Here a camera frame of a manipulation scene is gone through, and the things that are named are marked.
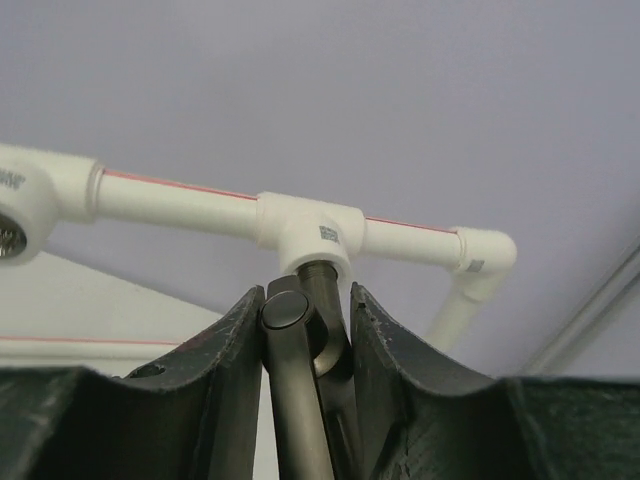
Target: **red stripe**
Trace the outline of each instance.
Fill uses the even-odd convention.
[[[58,343],[116,343],[120,345],[180,345],[175,342],[145,341],[145,340],[108,340],[104,338],[64,338],[64,337],[20,337],[1,336],[0,340],[10,340],[18,342],[58,342]]]
[[[165,187],[183,188],[185,190],[193,190],[195,192],[215,193],[216,195],[224,195],[225,197],[242,198],[243,200],[257,200],[257,197],[245,195],[243,193],[225,192],[208,187],[198,187],[194,185],[186,185],[184,183],[172,182],[169,180],[161,180],[159,178],[143,177],[142,175],[134,175],[132,173],[116,172],[114,170],[105,170],[104,175],[111,177],[126,178],[127,180],[136,180],[138,182],[152,183],[155,185],[164,185]]]
[[[453,234],[457,233],[455,230],[447,230],[446,228],[427,227],[425,225],[415,225],[413,223],[396,222],[394,220],[387,220],[385,218],[376,218],[376,217],[366,217],[366,218],[367,220],[371,220],[372,222],[388,223],[390,225],[400,225],[402,227],[420,228],[422,230],[431,230],[433,232],[441,232],[441,233],[453,233]]]

